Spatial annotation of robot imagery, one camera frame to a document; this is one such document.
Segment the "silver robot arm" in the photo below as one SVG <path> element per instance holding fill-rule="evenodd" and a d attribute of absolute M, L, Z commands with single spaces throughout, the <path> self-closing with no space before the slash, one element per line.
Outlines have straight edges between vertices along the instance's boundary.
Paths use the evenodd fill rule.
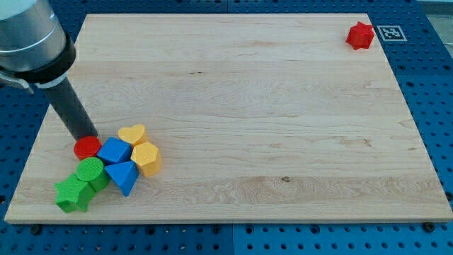
<path fill-rule="evenodd" d="M 32 94 L 67 78 L 76 50 L 48 0 L 1 0 L 1 84 Z"/>

